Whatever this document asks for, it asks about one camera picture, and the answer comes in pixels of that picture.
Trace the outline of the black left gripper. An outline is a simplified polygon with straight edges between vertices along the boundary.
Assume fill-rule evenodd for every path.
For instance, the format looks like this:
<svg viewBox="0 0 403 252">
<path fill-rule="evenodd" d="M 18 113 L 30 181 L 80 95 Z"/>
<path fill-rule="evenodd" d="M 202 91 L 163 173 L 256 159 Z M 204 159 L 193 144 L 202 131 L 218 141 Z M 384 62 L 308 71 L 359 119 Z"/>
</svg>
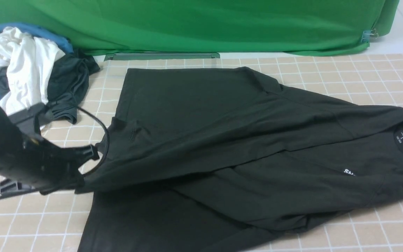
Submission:
<svg viewBox="0 0 403 252">
<path fill-rule="evenodd" d="M 63 148 L 41 135 L 27 135 L 0 107 L 0 176 L 39 189 L 43 196 L 85 185 L 78 168 L 99 160 L 94 145 Z"/>
</svg>

